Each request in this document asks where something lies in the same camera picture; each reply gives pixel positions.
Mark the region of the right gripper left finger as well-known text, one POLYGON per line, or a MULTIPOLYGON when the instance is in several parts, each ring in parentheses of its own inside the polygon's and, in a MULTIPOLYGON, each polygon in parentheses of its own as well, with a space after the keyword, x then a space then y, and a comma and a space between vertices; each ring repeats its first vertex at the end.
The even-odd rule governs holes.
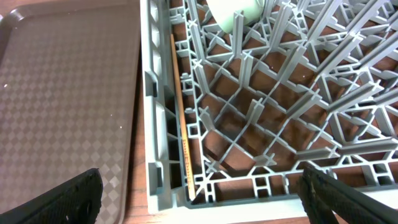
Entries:
POLYGON ((95 223, 103 181, 91 168, 32 200, 1 214, 1 223, 95 223))

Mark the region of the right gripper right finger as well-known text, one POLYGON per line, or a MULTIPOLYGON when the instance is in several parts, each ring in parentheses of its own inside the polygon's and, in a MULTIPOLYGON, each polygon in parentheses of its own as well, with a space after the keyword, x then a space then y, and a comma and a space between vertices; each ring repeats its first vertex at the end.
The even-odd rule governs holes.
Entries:
POLYGON ((311 223, 397 223, 397 210, 355 190, 324 172, 306 166, 297 193, 311 223))

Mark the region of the wooden chopstick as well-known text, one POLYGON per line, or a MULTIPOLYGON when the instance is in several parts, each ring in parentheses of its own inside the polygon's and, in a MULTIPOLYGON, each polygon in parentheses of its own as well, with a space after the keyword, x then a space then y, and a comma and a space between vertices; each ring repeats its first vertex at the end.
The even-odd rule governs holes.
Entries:
POLYGON ((175 48, 175 38, 174 35, 170 35, 171 51, 172 51, 172 63, 174 71, 174 82, 175 82, 175 93, 177 96, 177 106, 178 106, 178 117, 180 121, 180 130, 182 137, 182 147, 183 147, 183 158, 185 164, 185 173, 187 177, 187 187, 188 196, 191 201, 196 198, 195 183, 193 177, 192 162, 190 156, 190 148, 188 142, 187 125, 185 121, 184 107, 183 107, 183 96, 182 88, 180 83, 180 74, 178 69, 177 51, 175 48))

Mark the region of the grey plastic dishwasher rack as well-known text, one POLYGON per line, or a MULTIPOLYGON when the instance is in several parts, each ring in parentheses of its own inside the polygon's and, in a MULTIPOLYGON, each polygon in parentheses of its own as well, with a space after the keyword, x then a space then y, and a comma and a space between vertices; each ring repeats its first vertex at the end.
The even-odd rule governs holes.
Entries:
POLYGON ((307 165, 397 207, 396 1, 140 7, 150 213, 301 217, 297 181, 307 165))

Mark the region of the brown serving tray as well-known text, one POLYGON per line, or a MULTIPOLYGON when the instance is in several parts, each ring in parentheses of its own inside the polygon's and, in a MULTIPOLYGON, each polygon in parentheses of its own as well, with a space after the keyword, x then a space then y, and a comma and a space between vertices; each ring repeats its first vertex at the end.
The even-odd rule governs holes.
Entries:
POLYGON ((52 1, 1 18, 1 211, 90 169, 98 223, 123 220, 140 50, 137 1, 52 1))

